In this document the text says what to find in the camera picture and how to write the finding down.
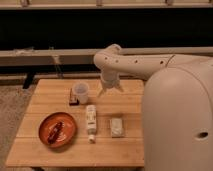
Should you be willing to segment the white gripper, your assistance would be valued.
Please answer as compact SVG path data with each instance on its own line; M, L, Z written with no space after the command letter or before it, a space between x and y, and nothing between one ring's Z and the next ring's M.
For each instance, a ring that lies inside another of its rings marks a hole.
M119 76L117 72L102 70L100 78L101 78L102 89L98 93L97 97L101 97L106 92L106 89L111 89L113 87L115 87L120 92L124 91L122 86L120 84L118 85Z

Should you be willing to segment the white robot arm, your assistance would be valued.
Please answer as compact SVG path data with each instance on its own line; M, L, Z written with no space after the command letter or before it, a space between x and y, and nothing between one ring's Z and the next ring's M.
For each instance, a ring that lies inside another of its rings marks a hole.
M112 44L94 55L104 91L119 74L146 81L142 95L145 171L213 171L213 57L124 55Z

